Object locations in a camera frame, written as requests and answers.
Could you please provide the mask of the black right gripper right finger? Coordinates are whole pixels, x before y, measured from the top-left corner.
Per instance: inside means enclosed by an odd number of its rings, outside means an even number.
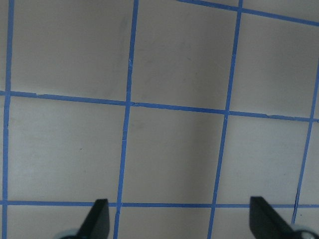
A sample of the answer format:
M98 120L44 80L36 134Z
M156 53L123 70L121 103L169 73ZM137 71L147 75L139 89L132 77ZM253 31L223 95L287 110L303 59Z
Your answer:
M256 239L302 239L263 197L250 198L250 231Z

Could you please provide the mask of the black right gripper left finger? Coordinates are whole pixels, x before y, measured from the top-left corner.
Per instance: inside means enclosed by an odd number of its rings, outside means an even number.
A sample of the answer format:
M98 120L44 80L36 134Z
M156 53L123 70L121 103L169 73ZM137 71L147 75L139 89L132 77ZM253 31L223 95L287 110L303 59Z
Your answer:
M107 199L95 201L85 218L76 239L107 239L110 233L109 204Z

